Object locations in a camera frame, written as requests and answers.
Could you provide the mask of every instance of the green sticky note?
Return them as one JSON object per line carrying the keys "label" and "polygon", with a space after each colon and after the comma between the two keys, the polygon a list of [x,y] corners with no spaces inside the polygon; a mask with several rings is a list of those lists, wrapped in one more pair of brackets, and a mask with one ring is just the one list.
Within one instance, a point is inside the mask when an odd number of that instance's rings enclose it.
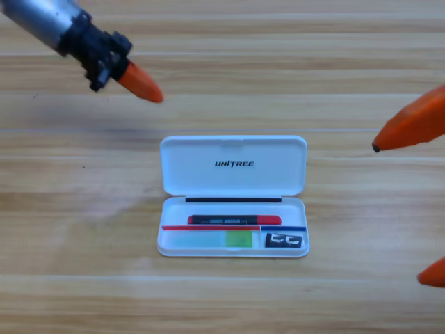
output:
{"label": "green sticky note", "polygon": [[252,247],[252,231],[226,231],[226,247]]}

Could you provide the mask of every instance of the red stripe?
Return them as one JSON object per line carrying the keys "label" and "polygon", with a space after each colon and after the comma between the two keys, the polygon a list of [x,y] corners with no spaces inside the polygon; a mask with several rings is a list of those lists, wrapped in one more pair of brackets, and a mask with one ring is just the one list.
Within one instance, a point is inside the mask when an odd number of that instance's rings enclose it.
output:
{"label": "red stripe", "polygon": [[234,230],[244,230],[244,231],[259,231],[260,226],[221,226],[221,225],[180,225],[180,226],[163,226],[165,231],[184,231],[184,230],[194,230],[194,231],[234,231]]}

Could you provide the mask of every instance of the white case lid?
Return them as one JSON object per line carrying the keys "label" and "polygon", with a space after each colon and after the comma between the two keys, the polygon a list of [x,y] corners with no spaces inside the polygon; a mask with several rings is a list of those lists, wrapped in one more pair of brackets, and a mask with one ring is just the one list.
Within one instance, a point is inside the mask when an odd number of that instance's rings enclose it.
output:
{"label": "white case lid", "polygon": [[161,142],[163,186],[174,196],[294,196],[305,187],[306,160],[307,143],[299,136],[170,136]]}

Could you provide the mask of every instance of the silver metal cylinder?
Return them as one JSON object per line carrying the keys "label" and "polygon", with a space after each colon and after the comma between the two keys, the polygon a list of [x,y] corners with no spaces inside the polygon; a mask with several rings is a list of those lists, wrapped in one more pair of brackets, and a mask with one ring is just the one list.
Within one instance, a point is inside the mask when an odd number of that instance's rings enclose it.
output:
{"label": "silver metal cylinder", "polygon": [[82,11],[73,0],[0,0],[0,9],[5,16],[55,51],[60,37]]}

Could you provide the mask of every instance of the black label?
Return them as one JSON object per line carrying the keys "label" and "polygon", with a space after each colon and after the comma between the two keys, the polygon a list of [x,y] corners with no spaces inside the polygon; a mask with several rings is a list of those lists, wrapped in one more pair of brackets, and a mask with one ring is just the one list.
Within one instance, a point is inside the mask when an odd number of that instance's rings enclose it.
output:
{"label": "black label", "polygon": [[255,161],[215,161],[217,167],[253,167]]}
{"label": "black label", "polygon": [[301,248],[302,237],[299,235],[287,235],[268,233],[266,235],[266,247],[278,247],[278,248]]}

